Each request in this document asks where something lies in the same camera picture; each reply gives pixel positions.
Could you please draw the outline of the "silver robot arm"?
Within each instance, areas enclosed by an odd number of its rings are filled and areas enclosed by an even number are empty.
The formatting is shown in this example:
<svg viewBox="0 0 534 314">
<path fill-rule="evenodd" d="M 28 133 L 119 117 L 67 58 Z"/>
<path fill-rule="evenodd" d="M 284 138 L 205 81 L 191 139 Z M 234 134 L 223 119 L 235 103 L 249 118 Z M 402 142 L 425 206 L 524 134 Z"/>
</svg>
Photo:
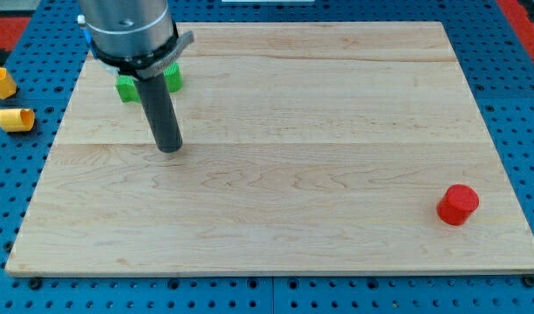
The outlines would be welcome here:
<svg viewBox="0 0 534 314">
<path fill-rule="evenodd" d="M 119 75 L 161 75 L 192 44 L 179 33 L 167 0 L 79 0 L 94 54 Z"/>
</svg>

